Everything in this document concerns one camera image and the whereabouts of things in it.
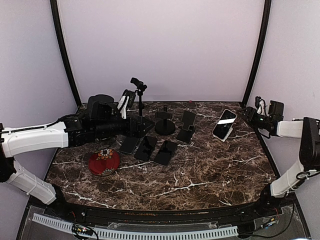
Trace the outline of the short black round-base stand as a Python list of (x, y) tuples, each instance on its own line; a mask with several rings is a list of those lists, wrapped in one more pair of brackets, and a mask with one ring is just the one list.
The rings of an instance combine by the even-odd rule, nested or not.
[(171, 121), (172, 117), (173, 114), (168, 112), (167, 105), (163, 106), (163, 111), (158, 111), (155, 113), (155, 118), (159, 119), (154, 126), (155, 132), (158, 135), (169, 136), (175, 132), (176, 126)]

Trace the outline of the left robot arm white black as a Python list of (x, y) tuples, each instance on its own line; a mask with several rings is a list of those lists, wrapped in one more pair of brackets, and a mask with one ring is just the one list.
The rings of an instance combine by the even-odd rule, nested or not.
[(27, 195), (50, 205), (60, 218), (71, 213), (60, 188), (47, 183), (17, 162), (16, 155), (52, 148), (73, 148), (116, 135), (142, 138), (155, 123), (139, 114), (127, 116), (135, 93), (128, 91), (115, 104), (109, 95), (98, 94), (88, 99), (86, 109), (79, 114), (69, 114), (45, 125), (0, 128), (0, 181), (19, 188)]

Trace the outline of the black smartphone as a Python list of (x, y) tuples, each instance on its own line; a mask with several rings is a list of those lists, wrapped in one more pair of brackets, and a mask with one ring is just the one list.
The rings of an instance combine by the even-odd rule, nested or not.
[(153, 159), (153, 162), (160, 166), (167, 167), (174, 156), (177, 147), (178, 144), (176, 142), (165, 140)]
[(148, 162), (156, 147), (157, 142), (158, 139), (156, 137), (145, 136), (142, 139), (138, 149), (136, 150), (134, 157), (137, 160)]

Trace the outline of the white-cased smartphone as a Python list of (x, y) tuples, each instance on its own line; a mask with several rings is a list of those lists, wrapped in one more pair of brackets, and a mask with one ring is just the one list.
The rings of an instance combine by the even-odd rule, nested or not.
[(225, 109), (212, 131), (213, 136), (224, 141), (230, 134), (236, 118), (237, 115), (234, 112)]

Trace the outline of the black folding phone stand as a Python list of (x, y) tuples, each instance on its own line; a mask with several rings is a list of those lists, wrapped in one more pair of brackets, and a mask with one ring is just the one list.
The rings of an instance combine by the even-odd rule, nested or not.
[(195, 132), (196, 114), (191, 111), (185, 110), (182, 115), (182, 127), (176, 137), (177, 140), (184, 143), (189, 143)]

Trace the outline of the large blue-edged smartphone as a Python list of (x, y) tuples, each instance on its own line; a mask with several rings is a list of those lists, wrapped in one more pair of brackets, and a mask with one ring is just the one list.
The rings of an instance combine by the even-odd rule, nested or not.
[(119, 151), (123, 154), (131, 155), (139, 142), (139, 138), (137, 137), (126, 137), (121, 144)]

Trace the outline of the tall black clamp phone stand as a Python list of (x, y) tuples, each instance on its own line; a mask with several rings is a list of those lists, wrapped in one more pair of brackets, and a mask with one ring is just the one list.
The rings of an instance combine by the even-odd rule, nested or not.
[(145, 108), (145, 105), (143, 103), (143, 94), (144, 94), (145, 90), (148, 88), (148, 86), (146, 84), (144, 84), (143, 81), (140, 81), (136, 77), (132, 77), (131, 80), (130, 80), (130, 83), (134, 84), (136, 86), (135, 92), (138, 95), (139, 116), (142, 117), (143, 116), (143, 110)]

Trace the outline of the white phone stand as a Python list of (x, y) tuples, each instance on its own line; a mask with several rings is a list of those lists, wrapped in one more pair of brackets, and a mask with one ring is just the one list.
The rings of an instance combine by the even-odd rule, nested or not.
[(222, 142), (225, 142), (227, 139), (228, 139), (228, 137), (230, 136), (230, 134), (232, 133), (232, 131), (233, 131), (233, 128), (231, 127), (229, 130), (228, 130), (228, 132), (227, 132), (227, 134), (225, 135), (225, 137), (221, 140)]

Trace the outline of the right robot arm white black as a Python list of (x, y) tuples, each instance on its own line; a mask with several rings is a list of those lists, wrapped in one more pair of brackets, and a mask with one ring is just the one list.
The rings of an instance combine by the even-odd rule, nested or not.
[(320, 120), (312, 117), (284, 120), (285, 105), (271, 100), (268, 108), (260, 97), (255, 107), (239, 111), (241, 118), (256, 130), (267, 131), (267, 137), (299, 140), (297, 160), (278, 179), (261, 192), (262, 201), (255, 205), (255, 213), (266, 217), (275, 208), (272, 199), (285, 197), (305, 181), (320, 174)]

